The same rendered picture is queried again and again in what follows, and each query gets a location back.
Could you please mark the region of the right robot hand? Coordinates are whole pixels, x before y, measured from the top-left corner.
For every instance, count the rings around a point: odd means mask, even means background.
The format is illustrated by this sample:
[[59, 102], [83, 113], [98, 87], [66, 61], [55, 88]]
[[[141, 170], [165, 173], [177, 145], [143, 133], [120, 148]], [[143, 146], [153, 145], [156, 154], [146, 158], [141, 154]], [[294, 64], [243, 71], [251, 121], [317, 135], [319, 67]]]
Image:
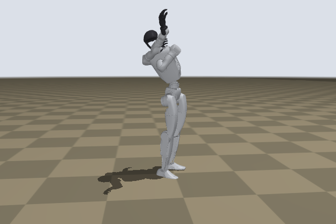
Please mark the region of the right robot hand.
[[[166, 15], [167, 15], [167, 12], [165, 13], [167, 9], [164, 9], [161, 11], [160, 15], [159, 15], [159, 24], [160, 24], [160, 30], [161, 30], [161, 33], [162, 35], [166, 35], [166, 32], [165, 30], [167, 29], [167, 26], [165, 25], [165, 18], [166, 18]], [[165, 13], [165, 15], [164, 15]]]

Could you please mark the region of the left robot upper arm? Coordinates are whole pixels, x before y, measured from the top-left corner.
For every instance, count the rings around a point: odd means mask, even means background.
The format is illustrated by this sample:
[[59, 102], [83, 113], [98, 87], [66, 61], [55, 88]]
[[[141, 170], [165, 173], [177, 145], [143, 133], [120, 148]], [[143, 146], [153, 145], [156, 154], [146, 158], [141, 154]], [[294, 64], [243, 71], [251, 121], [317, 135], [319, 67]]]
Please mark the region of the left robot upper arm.
[[173, 59], [179, 55], [181, 52], [181, 49], [176, 45], [173, 44], [170, 47], [169, 53], [165, 56], [162, 66], [160, 68], [157, 68], [160, 72], [166, 72], [168, 65], [173, 61]]

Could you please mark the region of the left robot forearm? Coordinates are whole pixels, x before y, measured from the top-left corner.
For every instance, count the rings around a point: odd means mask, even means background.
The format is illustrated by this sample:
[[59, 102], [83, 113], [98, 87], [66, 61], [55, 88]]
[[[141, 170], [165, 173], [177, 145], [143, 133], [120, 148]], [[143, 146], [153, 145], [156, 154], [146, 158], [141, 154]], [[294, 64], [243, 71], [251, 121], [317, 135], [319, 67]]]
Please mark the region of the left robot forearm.
[[163, 62], [162, 59], [157, 60], [157, 62], [156, 62], [156, 67], [157, 67], [157, 68], [160, 68], [160, 67], [162, 66], [162, 62]]

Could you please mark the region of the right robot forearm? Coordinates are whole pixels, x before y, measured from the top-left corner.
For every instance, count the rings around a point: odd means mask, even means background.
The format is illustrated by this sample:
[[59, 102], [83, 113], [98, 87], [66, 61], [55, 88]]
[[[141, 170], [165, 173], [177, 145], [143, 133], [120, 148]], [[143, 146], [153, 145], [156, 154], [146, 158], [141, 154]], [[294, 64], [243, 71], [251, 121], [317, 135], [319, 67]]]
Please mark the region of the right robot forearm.
[[169, 33], [169, 29], [167, 28], [167, 29], [165, 30], [165, 32], [166, 32], [166, 35], [162, 35], [161, 32], [159, 33], [157, 39], [155, 40], [155, 42], [154, 42], [153, 45], [151, 46], [151, 51], [153, 51], [153, 49], [154, 49], [155, 47], [158, 47], [158, 48], [161, 48], [161, 47], [162, 47], [163, 42], [165, 41], [166, 36], [167, 36], [167, 34]]

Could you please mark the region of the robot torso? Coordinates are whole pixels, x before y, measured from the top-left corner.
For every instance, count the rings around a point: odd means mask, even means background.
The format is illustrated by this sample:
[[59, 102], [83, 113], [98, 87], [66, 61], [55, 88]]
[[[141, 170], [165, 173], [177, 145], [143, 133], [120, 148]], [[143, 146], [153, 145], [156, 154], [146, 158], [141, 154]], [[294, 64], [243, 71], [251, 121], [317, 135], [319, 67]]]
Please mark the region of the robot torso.
[[[162, 49], [162, 47], [161, 47]], [[169, 87], [166, 87], [165, 94], [172, 93], [172, 96], [175, 97], [176, 101], [180, 98], [181, 95], [181, 88], [179, 88], [179, 83], [177, 82], [178, 79], [181, 77], [181, 65], [175, 57], [173, 61], [168, 65], [166, 72], [160, 72], [156, 68], [156, 62], [159, 59], [164, 60], [165, 56], [169, 53], [170, 46], [166, 46], [163, 50], [154, 56], [152, 60], [150, 60], [150, 64], [157, 72], [159, 77], [164, 80], [166, 83], [169, 83]]]

